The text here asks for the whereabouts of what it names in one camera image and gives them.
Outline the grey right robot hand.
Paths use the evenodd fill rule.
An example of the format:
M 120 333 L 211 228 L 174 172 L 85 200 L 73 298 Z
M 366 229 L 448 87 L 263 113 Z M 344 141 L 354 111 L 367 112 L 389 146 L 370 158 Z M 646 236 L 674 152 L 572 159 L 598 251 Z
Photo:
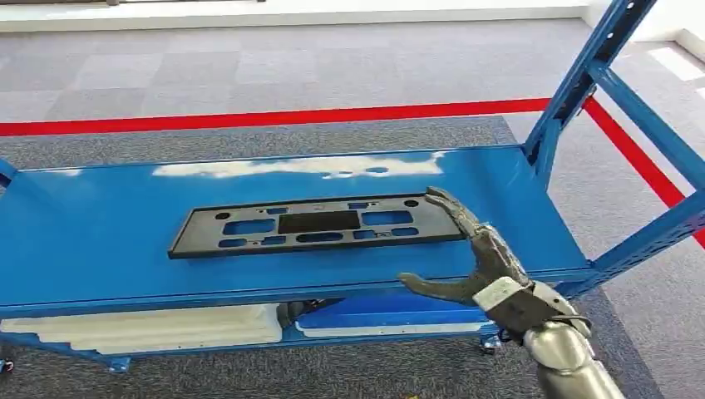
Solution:
M 425 200 L 444 209 L 464 234 L 476 266 L 468 278 L 450 283 L 428 281 L 414 273 L 400 273 L 398 279 L 406 288 L 425 297 L 474 306 L 473 297 L 500 278 L 511 279 L 519 288 L 534 287 L 519 259 L 493 226 L 480 222 L 465 205 L 443 189 L 427 187 Z

